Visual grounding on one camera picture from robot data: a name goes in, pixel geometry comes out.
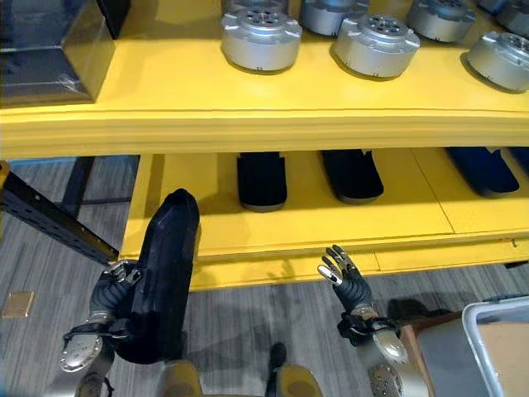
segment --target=black glove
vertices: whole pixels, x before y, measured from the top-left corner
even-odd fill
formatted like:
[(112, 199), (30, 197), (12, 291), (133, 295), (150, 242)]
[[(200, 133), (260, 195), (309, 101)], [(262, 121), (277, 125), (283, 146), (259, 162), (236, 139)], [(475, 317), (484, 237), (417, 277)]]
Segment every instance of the black glove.
[(363, 304), (371, 306), (373, 303), (371, 288), (349, 256), (336, 245), (327, 248), (326, 253), (336, 265), (326, 256), (322, 256), (322, 261), (326, 266), (320, 265), (318, 271), (333, 283), (332, 288), (346, 312), (350, 313)]

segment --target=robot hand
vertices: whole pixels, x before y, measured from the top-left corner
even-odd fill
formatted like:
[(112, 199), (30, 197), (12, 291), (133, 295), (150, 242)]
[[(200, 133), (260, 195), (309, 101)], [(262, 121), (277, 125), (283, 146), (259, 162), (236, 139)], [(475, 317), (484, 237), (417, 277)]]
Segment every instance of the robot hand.
[(344, 250), (334, 245), (332, 248), (327, 248), (326, 253), (336, 265), (326, 256), (322, 256), (326, 266), (319, 265), (317, 270), (332, 282), (332, 288), (346, 312), (350, 313), (359, 306), (371, 306), (373, 303), (371, 288)]
[(407, 351), (397, 336), (397, 326), (380, 317), (373, 308), (371, 288), (353, 261), (339, 247), (326, 249), (325, 265), (318, 272), (332, 282), (338, 299), (346, 310), (338, 330), (343, 338), (357, 347), (360, 360), (371, 380), (374, 396), (427, 397), (428, 390), (421, 375), (408, 359)]

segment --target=robotic arm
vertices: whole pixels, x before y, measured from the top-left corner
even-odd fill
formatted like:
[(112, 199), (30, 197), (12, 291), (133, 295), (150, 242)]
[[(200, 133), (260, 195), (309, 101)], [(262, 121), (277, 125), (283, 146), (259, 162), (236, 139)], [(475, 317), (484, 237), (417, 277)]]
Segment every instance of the robotic arm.
[(179, 189), (150, 220), (138, 261), (111, 263), (96, 283), (88, 318), (64, 335), (60, 373), (45, 397), (112, 395), (114, 355), (150, 364), (179, 359), (193, 270), (198, 206)]
[(368, 371), (375, 397), (425, 397), (428, 390), (422, 376), (408, 359), (397, 337), (397, 326), (373, 308), (371, 288), (353, 261), (339, 247), (326, 249), (325, 265), (319, 273), (332, 282), (345, 312), (338, 324), (340, 335), (357, 348)]

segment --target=perforated steel beam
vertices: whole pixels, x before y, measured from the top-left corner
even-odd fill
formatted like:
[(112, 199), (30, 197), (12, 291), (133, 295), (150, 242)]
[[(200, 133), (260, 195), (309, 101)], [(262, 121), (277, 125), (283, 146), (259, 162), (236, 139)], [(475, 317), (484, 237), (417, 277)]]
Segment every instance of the perforated steel beam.
[(0, 209), (78, 253), (107, 266), (118, 251), (26, 184), (0, 161)]

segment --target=silver cylindrical motor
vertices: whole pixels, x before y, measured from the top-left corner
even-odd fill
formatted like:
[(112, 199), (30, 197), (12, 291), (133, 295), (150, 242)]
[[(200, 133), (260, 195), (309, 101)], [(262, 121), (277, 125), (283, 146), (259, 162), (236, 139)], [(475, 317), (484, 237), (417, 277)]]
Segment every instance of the silver cylindrical motor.
[(479, 74), (514, 91), (529, 89), (529, 40), (490, 31), (474, 44), (467, 60)]
[(336, 36), (342, 21), (367, 13), (369, 0), (303, 0), (299, 21), (308, 30), (324, 36)]
[(407, 15), (407, 25), (428, 39), (462, 40), (476, 22), (476, 13), (462, 0), (416, 0)]
[(250, 7), (268, 8), (276, 12), (288, 14), (288, 0), (222, 0), (222, 13), (237, 14), (240, 10)]
[(478, 5), (486, 12), (496, 15), (507, 4), (507, 0), (478, 0)]
[(346, 18), (333, 47), (348, 68), (374, 77), (400, 75), (409, 65), (421, 41), (394, 17), (374, 14)]
[(222, 52), (229, 61), (251, 70), (288, 68), (298, 56), (302, 28), (281, 12), (247, 8), (222, 18)]
[(508, 2), (496, 21), (508, 31), (529, 38), (529, 0)]

